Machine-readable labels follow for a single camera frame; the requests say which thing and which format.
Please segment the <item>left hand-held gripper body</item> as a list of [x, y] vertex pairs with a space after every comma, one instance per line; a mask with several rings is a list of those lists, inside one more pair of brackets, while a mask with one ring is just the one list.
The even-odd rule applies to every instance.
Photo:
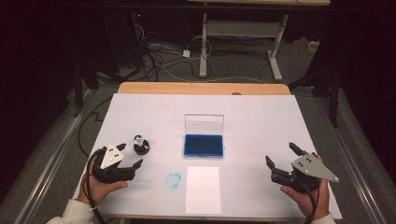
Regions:
[[98, 181], [107, 184], [133, 180], [135, 171], [132, 167], [119, 168], [123, 158], [123, 154], [115, 145], [109, 144], [101, 148], [92, 167], [92, 174]]

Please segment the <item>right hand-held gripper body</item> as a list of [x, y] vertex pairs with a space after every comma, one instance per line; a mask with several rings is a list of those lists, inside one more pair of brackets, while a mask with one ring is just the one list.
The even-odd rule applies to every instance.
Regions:
[[291, 163], [290, 172], [275, 168], [271, 170], [271, 180], [282, 186], [289, 186], [300, 193], [317, 189], [320, 181], [325, 179], [338, 183], [340, 179], [314, 153], [304, 154]]

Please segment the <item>person's right hand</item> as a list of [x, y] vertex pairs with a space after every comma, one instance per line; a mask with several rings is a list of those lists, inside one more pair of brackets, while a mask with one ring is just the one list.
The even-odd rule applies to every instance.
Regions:
[[281, 186], [280, 190], [294, 200], [305, 220], [313, 221], [315, 219], [325, 217], [330, 213], [330, 193], [328, 181], [322, 179], [318, 189], [308, 193], [300, 193], [289, 186]]

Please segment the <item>person's left hand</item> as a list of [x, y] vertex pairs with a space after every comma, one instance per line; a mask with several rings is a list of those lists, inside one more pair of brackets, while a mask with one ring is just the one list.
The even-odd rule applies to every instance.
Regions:
[[[92, 169], [97, 156], [91, 158], [90, 169]], [[118, 181], [112, 184], [101, 183], [93, 175], [91, 170], [83, 175], [80, 182], [80, 189], [76, 200], [89, 204], [93, 201], [95, 205], [100, 204], [108, 194], [128, 187], [125, 181]]]

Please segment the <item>white table cover board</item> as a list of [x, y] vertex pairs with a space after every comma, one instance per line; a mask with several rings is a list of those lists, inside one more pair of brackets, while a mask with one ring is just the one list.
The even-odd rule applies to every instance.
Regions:
[[[184, 157], [186, 114], [223, 115], [224, 156]], [[150, 151], [140, 157], [133, 138], [140, 134]], [[291, 168], [289, 143], [312, 152], [315, 147], [294, 96], [128, 94], [113, 96], [95, 146], [126, 144], [124, 166], [143, 159], [128, 188], [100, 204], [105, 217], [297, 220], [298, 206], [272, 182], [265, 157]], [[218, 167], [221, 213], [186, 213], [188, 167]]]

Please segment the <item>black metal stand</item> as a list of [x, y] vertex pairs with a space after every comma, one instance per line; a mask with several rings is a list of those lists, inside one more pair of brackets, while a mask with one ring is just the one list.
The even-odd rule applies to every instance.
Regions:
[[78, 59], [74, 66], [74, 79], [76, 101], [74, 117], [76, 118], [83, 107], [82, 83], [85, 83], [89, 90], [97, 90], [99, 88], [99, 81], [96, 78], [94, 63], [89, 60]]
[[323, 97], [326, 94], [330, 97], [328, 116], [332, 126], [338, 127], [337, 108], [340, 87], [340, 74], [338, 63], [329, 63], [314, 72], [307, 72], [303, 78], [291, 82], [288, 85], [290, 90], [300, 86], [312, 86], [314, 97]]

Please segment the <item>white paper sheet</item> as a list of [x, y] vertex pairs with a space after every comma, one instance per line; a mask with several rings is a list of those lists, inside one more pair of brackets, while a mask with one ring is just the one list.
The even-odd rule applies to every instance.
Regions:
[[218, 167], [188, 167], [185, 204], [187, 214], [221, 213]]

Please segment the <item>metal floor rail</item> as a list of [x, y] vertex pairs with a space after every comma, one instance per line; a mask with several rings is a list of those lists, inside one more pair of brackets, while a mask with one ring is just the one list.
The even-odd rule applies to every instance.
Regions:
[[26, 203], [18, 214], [14, 224], [31, 224], [40, 204], [42, 203], [53, 178], [56, 176], [59, 167], [64, 159], [64, 156], [71, 144], [72, 139], [77, 133], [77, 128], [81, 124], [84, 115], [88, 111], [88, 106], [90, 105], [96, 90], [87, 90], [82, 98], [83, 106], [79, 112], [73, 117], [71, 124], [69, 125], [64, 138], [57, 146], [55, 151], [49, 157], [49, 161], [46, 164], [42, 174], [38, 178], [30, 196], [28, 197]]
[[347, 103], [339, 106], [340, 118], [335, 127], [329, 116], [326, 101], [318, 98], [317, 105], [330, 127], [336, 141], [333, 151], [344, 164], [348, 185], [337, 193], [343, 205], [345, 223], [357, 223], [361, 218], [367, 224], [390, 224], [388, 194], [394, 193], [394, 185], [379, 158], [373, 152]]

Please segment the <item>white desk frame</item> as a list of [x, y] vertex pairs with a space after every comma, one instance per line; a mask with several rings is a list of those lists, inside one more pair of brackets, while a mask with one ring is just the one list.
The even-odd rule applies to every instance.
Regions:
[[[201, 7], [236, 7], [243, 5], [247, 7], [327, 7], [330, 0], [188, 0], [189, 2], [199, 3]], [[211, 50], [211, 43], [208, 38], [210, 36], [237, 36], [237, 37], [270, 37], [275, 40], [272, 49], [266, 51], [266, 57], [270, 65], [272, 74], [276, 81], [283, 79], [279, 70], [276, 55], [287, 26], [289, 13], [283, 13], [280, 21], [240, 21], [238, 19], [211, 20], [208, 13], [203, 13], [202, 20], [202, 39], [200, 53], [200, 69], [199, 77], [208, 77], [209, 62], [208, 56]]]

